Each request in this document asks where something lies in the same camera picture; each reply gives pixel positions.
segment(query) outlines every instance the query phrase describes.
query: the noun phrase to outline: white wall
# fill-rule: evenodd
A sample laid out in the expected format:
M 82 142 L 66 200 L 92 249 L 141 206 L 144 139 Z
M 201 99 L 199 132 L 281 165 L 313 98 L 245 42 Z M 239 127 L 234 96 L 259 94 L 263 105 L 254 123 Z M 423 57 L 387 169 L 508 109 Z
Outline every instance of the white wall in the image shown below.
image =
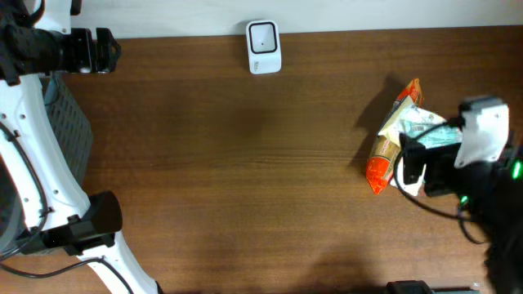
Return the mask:
M 281 33 L 523 25 L 523 0 L 84 0 L 72 25 L 116 38 L 227 35 L 260 18 Z

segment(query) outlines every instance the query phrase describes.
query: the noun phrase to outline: wood grain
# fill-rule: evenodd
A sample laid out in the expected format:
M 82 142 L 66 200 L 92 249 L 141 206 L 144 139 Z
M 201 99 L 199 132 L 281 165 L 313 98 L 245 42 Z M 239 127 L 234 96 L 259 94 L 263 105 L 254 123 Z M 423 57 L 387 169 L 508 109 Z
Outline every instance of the wood grain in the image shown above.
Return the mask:
M 523 131 L 523 27 L 285 34 L 283 68 L 265 76 L 249 73 L 244 42 L 122 40 L 115 73 L 66 77 L 95 136 L 84 189 L 116 193 L 127 243 L 165 292 L 342 292 L 402 279 L 488 292 L 485 247 L 394 188 L 373 195 L 364 165 L 412 78 L 446 117 L 464 97 L 499 95 Z M 107 293 L 87 268 L 0 280 L 0 292 Z

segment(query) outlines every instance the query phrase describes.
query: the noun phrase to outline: green led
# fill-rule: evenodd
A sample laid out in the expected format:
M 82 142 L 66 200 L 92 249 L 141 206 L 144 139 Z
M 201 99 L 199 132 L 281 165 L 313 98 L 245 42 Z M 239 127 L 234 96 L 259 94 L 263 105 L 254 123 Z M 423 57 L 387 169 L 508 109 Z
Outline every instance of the green led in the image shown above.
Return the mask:
M 514 169 L 512 170 L 512 179 L 517 179 L 521 176 L 521 161 L 516 161 L 514 164 Z

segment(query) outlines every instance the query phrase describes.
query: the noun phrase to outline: brown table surface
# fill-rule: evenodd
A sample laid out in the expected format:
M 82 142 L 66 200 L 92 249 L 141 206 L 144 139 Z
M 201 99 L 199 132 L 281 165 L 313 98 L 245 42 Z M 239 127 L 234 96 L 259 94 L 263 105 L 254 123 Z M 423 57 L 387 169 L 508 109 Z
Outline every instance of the brown table surface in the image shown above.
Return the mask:
M 425 107 L 456 114 L 492 93 L 523 130 L 523 27 L 281 36 L 283 68 L 253 76 L 244 37 L 120 41 L 115 73 L 66 82 L 94 145 L 84 189 L 113 190 L 123 232 L 166 293 L 337 292 L 423 279 L 488 291 L 486 246 L 364 178 L 391 104 L 420 78 Z M 429 201 L 454 211 L 452 197 Z M 16 257 L 47 272 L 76 262 Z M 107 293 L 81 268 L 0 273 L 0 292 Z

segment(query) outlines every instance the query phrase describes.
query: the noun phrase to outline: orange snack bag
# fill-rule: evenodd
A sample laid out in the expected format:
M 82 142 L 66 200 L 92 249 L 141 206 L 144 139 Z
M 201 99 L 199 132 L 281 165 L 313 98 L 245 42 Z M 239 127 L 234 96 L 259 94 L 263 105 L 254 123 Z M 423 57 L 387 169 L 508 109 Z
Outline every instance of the orange snack bag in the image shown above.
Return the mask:
M 419 85 L 419 79 L 415 78 L 409 85 L 398 95 L 392 106 L 391 112 L 383 122 L 383 125 L 391 118 L 393 113 L 399 108 L 401 102 L 410 97 L 417 107 L 423 102 L 422 88 Z M 385 136 L 378 136 L 374 141 L 372 151 L 367 162 L 367 171 L 365 176 L 370 184 L 370 188 L 375 194 L 380 194 L 387 187 L 389 180 L 393 175 L 394 161 L 401 151 L 401 147 L 392 143 Z

